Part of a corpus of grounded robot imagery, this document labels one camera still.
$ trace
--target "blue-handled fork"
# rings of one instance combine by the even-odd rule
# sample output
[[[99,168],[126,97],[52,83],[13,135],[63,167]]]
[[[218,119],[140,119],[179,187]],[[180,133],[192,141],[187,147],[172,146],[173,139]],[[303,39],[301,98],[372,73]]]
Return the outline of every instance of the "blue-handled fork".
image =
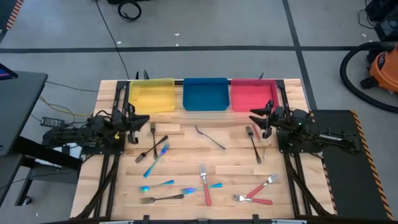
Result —
[[[213,188],[220,188],[222,186],[223,186],[222,183],[218,183],[218,184],[210,185],[208,188],[209,189],[213,189]],[[186,188],[186,189],[181,189],[181,194],[192,194],[192,193],[194,193],[197,190],[203,190],[203,189],[204,189],[204,187],[196,187],[196,188],[195,187],[189,187],[189,188]]]
[[[145,172],[145,174],[144,174],[145,178],[147,178],[149,176],[150,172],[154,168],[154,166],[157,163],[157,161],[167,152],[167,150],[169,150],[169,144],[168,143],[164,144],[163,149],[160,152],[160,155],[156,158],[155,162],[151,165],[151,167],[147,170],[147,172]]]
[[[170,185],[170,184],[174,184],[174,180],[169,180],[167,182],[157,184],[157,185],[142,186],[142,187],[139,187],[139,191],[147,192],[149,189],[153,189],[154,187],[160,187],[160,186],[165,186],[165,185]]]

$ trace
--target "yellow bin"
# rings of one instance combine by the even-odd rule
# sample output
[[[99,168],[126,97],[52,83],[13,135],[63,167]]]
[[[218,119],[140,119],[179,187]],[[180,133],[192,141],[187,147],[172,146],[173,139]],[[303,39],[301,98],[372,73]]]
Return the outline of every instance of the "yellow bin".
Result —
[[[173,78],[130,81],[129,103],[137,114],[173,111],[175,89]]]

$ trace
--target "pink bin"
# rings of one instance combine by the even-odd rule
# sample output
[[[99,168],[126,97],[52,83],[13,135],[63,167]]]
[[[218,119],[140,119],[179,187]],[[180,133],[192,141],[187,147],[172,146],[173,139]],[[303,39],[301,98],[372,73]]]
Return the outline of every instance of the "pink bin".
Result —
[[[279,106],[275,80],[249,78],[232,79],[232,110],[248,112],[251,109],[265,108],[269,100],[274,100],[274,108]]]

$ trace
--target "wooden table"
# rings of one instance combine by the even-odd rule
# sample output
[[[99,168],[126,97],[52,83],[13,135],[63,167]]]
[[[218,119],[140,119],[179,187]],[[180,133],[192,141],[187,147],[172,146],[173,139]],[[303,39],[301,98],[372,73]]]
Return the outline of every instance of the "wooden table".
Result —
[[[291,109],[308,110],[300,80],[286,79],[285,85]],[[111,111],[115,88],[114,80],[101,82],[95,112]],[[245,130],[246,125],[252,125],[249,114],[233,112],[231,107],[226,111],[185,111],[182,106],[182,87],[176,86],[175,111],[150,114],[150,121],[157,124],[156,139],[168,135],[170,149],[157,163],[151,175],[145,179],[142,175],[153,163],[153,153],[139,164],[134,160],[140,153],[153,146],[149,123],[137,133],[138,145],[126,145],[119,163],[112,219],[142,220],[143,215],[150,215],[151,220],[250,219],[253,214],[258,214],[259,218],[293,218],[284,159],[278,150],[276,135],[263,139],[262,144],[267,148],[265,155],[264,146],[255,139],[257,150],[262,157],[262,164],[257,164],[252,142]],[[198,125],[202,132],[225,146],[226,150],[199,135],[194,125]],[[71,217],[79,214],[96,192],[102,161],[103,156],[93,156],[83,164]],[[179,194],[180,189],[185,187],[201,187],[201,163],[206,164],[210,183],[223,184],[220,189],[210,190],[212,206],[206,206],[203,191],[186,195],[182,200],[139,204],[139,199],[143,197],[166,197]],[[326,210],[334,213],[321,160],[309,154],[302,154],[302,165],[308,188]],[[232,194],[246,195],[273,173],[280,174],[280,177],[255,196],[273,200],[273,205],[232,200]],[[168,180],[174,180],[175,184],[145,193],[138,190],[139,186],[159,184]],[[102,215],[107,198],[103,199]],[[303,213],[301,194],[298,194],[298,198]]]

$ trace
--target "plastic tray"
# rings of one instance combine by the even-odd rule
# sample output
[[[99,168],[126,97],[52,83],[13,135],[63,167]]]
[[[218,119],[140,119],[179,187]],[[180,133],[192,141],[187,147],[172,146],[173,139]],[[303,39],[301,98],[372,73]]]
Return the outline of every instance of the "plastic tray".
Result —
[[[269,100],[274,100],[274,107],[279,106],[275,80],[232,79],[233,111],[248,112],[264,108]]]
[[[183,105],[187,111],[223,111],[229,106],[226,78],[186,78]]]
[[[173,78],[130,81],[129,103],[137,114],[173,111],[175,88]]]

